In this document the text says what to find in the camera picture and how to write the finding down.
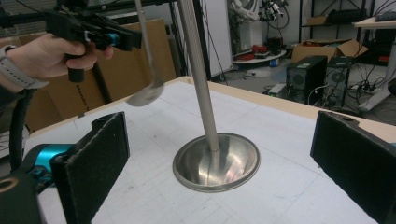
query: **metal rod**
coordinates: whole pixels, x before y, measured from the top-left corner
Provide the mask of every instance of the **metal rod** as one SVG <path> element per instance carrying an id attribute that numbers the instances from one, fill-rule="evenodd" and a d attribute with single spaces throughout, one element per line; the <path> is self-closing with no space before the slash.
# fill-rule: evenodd
<path id="1" fill-rule="evenodd" d="M 177 0 L 187 51 L 191 59 L 192 78 L 197 92 L 198 104 L 201 110 L 206 140 L 212 152 L 219 150 L 219 139 L 216 131 L 209 87 L 207 85 L 204 57 L 199 40 L 197 22 L 194 17 L 193 0 Z"/>

